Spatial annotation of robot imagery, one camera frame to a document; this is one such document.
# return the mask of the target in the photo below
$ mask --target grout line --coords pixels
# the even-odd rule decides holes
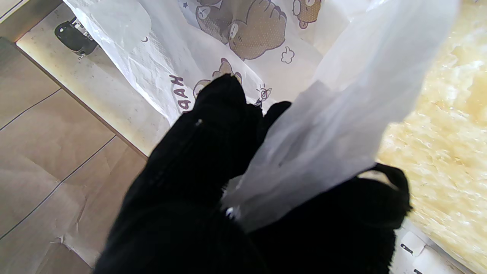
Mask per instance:
[[[5,124],[4,126],[2,126],[2,128],[0,128],[0,130],[4,129],[6,126],[8,126],[10,123],[12,123],[15,119],[19,118],[22,114],[24,114],[25,112],[27,112],[28,110],[30,110],[31,108],[37,106],[38,104],[42,103],[45,99],[51,97],[52,95],[54,95],[55,93],[57,93],[58,91],[60,91],[62,88],[59,88],[58,90],[54,91],[53,93],[51,93],[48,97],[42,99],[41,101],[33,104],[32,106],[30,106],[29,108],[27,108],[26,110],[22,111],[19,115],[15,116],[15,118],[13,118],[10,122],[8,122],[7,124]]]
[[[22,50],[17,44],[14,44],[17,50],[22,53],[27,59],[30,60],[36,67],[38,67],[45,75],[47,75],[54,83],[58,84],[66,93],[68,93],[76,102],[78,102],[81,106],[83,106],[89,113],[95,116],[102,124],[104,124],[110,131],[115,133],[124,143],[126,143],[130,148],[134,149],[137,154],[139,154],[143,159],[147,160],[149,158],[148,155],[145,155],[138,147],[136,147],[132,142],[130,142],[123,134],[121,134],[118,130],[116,130],[112,125],[106,122],[97,112],[95,112],[91,107],[89,107],[83,100],[78,98],[69,88],[63,85],[59,80],[57,80],[51,73],[49,73],[44,67],[42,67],[39,63],[37,63],[34,58],[32,58],[28,53]]]
[[[1,17],[0,17],[0,20],[2,18],[5,17],[5,15],[7,15],[9,12],[11,12],[13,9],[15,9],[18,5],[20,5],[20,3],[24,2],[24,0],[20,0],[17,4],[15,4],[13,7],[11,7],[6,13],[4,13]]]
[[[107,146],[113,139],[115,139],[117,135],[114,135],[108,142],[106,142],[101,148],[99,148],[95,153],[93,153],[86,161],[84,161],[82,164],[80,164],[75,170],[73,170],[68,176],[66,176],[59,184],[57,184],[56,187],[47,195],[42,202],[40,202],[29,214],[27,214],[22,220],[20,220],[13,228],[11,228],[9,231],[7,231],[4,235],[0,237],[0,241],[5,238],[10,232],[12,232],[17,226],[19,226],[23,221],[25,221],[34,211],[39,208],[49,197],[53,195],[53,193],[61,186],[61,184],[66,181],[71,175],[73,175],[76,171],[78,171],[82,166],[84,166],[89,160],[91,160],[100,150],[102,150],[105,146]]]

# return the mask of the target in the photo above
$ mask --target cartoon bear print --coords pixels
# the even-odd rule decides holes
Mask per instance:
[[[294,0],[293,14],[300,21],[300,28],[305,29],[308,23],[316,22],[318,19],[321,0]]]
[[[232,66],[230,65],[230,63],[228,62],[227,59],[222,58],[220,60],[220,62],[222,64],[220,65],[220,68],[217,71],[213,72],[212,78],[216,79],[216,78],[218,78],[224,74],[230,73],[231,75],[234,75],[237,78],[237,80],[240,82],[240,85],[241,85],[242,84],[242,75],[239,72],[233,73]],[[206,80],[206,79],[199,80],[196,83],[196,85],[193,88],[193,96],[195,99],[198,97],[198,94],[200,93],[200,91],[204,87],[206,87],[209,83],[211,83],[211,80]]]
[[[286,14],[269,0],[254,0],[246,20],[234,20],[228,31],[230,49],[242,60],[255,59],[284,43]]]
[[[196,20],[201,30],[223,44],[228,43],[228,27],[233,21],[233,15],[228,5],[222,3],[220,8],[209,5],[198,6],[196,8]]]
[[[242,60],[255,59],[284,43],[286,15],[270,0],[198,0],[196,19],[201,30]],[[220,8],[213,6],[220,3]]]

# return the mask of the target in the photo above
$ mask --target black fabric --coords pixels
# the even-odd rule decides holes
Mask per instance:
[[[410,209],[398,169],[374,167],[399,191],[354,177],[250,235],[221,210],[228,180],[290,105],[263,117],[236,78],[210,83],[128,189],[94,273],[387,273]]]
[[[394,229],[412,209],[404,173],[377,164],[397,189],[354,177],[250,234],[274,273],[388,274]]]

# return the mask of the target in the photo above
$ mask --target cloud doodle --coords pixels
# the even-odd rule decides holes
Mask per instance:
[[[292,51],[288,46],[286,46],[286,50],[281,53],[281,62],[290,64],[293,61],[294,51]]]

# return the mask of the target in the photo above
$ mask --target white plastic bag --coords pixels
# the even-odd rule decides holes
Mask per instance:
[[[458,0],[65,0],[170,122],[222,73],[266,109],[294,101],[223,199],[269,224],[373,165],[412,109]]]

